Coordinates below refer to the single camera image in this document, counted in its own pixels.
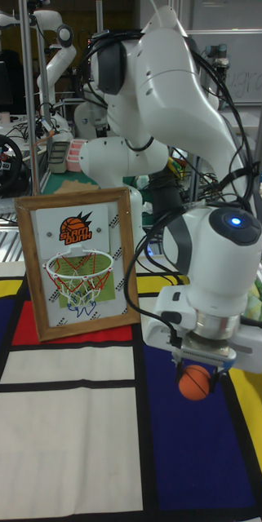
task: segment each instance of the basketball graphic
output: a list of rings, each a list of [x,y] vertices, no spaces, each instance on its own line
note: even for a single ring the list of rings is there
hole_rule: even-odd
[[[60,226],[60,241],[65,245],[72,245],[80,241],[91,239],[92,232],[89,229],[91,221],[87,221],[91,212],[82,217],[82,212],[78,216],[66,218]]]

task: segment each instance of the white rectangle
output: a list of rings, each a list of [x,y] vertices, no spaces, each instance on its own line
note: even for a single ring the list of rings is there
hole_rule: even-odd
[[[134,378],[132,347],[84,347],[11,352],[1,384]]]
[[[24,276],[24,261],[15,261],[12,263],[0,263],[0,279],[3,277],[19,277]]]
[[[0,394],[0,520],[142,508],[134,388]]]
[[[72,246],[109,252],[109,215],[106,203],[39,209],[35,211],[35,214],[40,253],[43,259],[48,260],[58,252],[65,252]],[[77,236],[79,230],[85,229],[85,227],[76,228],[78,220],[82,223],[82,219],[88,215],[90,238],[77,241],[82,238],[82,236]],[[61,239],[63,237],[61,233],[70,237]]]

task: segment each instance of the red square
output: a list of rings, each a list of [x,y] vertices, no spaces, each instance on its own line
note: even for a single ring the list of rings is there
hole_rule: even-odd
[[[74,335],[62,339],[54,339],[42,344],[69,344],[69,343],[105,343],[108,341],[131,341],[131,327],[120,326],[119,328],[109,328],[99,332],[89,334]],[[12,346],[19,345],[40,345],[38,341],[35,321],[33,318],[33,307],[30,301],[25,301],[20,314],[20,319],[13,337]]]

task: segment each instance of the black stripe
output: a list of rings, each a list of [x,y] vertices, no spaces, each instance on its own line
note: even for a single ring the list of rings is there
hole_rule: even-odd
[[[157,297],[158,295],[158,292],[145,292],[144,294],[139,294],[139,297]]]
[[[0,281],[22,281],[24,280],[24,275],[23,276],[9,276],[9,277],[3,277],[3,276],[0,276]]]
[[[82,378],[78,381],[53,381],[51,383],[13,383],[0,384],[0,393],[15,392],[55,392],[56,390],[75,390],[77,388],[90,388],[91,390],[104,390],[109,388],[132,388],[135,381],[132,379],[112,381],[90,381]]]
[[[0,345],[0,379],[2,377],[3,370],[7,363],[8,354],[11,347],[11,342],[16,331],[17,323],[20,319],[21,310],[24,304],[24,297],[27,291],[28,285],[26,279],[24,279],[18,293],[15,296],[15,302],[12,308],[11,316],[8,321],[7,329],[3,335]]]
[[[166,272],[138,272],[136,274],[137,277],[175,277],[175,276],[183,276],[180,272],[172,272],[172,273],[166,273]]]
[[[57,516],[39,519],[1,519],[0,522],[149,522],[143,511],[123,513],[91,513],[89,515]]]
[[[255,507],[242,509],[214,509],[214,510],[188,510],[188,511],[164,511],[159,514],[156,522],[237,522],[237,520],[250,520],[259,515]]]
[[[144,361],[144,344],[140,325],[133,325],[131,329],[134,340],[135,396],[138,416],[143,506],[144,511],[146,511],[148,514],[146,520],[156,520],[155,515],[159,512],[159,504],[153,453],[153,438],[149,410],[147,377]]]
[[[103,343],[93,343],[86,341],[85,343],[50,343],[50,344],[32,344],[32,345],[15,345],[11,347],[11,352],[27,352],[36,350],[78,350],[84,347],[108,348],[112,346],[131,347],[132,341],[104,341]]]
[[[246,466],[251,490],[256,505],[259,507],[262,514],[262,472],[260,470],[250,432],[243,416],[237,393],[229,375],[224,375],[220,380],[220,383],[224,391],[224,398],[238,440],[238,445],[242,453],[242,458]]]
[[[143,511],[123,513],[92,513],[89,515],[70,515],[54,518],[9,519],[9,522],[237,522],[259,516],[256,510],[191,510],[161,511],[149,516]]]

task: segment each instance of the mondrian pattern fabric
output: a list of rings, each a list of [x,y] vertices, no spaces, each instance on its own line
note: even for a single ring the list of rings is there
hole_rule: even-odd
[[[168,281],[138,275],[150,307]],[[38,342],[26,280],[0,279],[0,520],[262,520],[262,376],[178,391],[142,326]]]

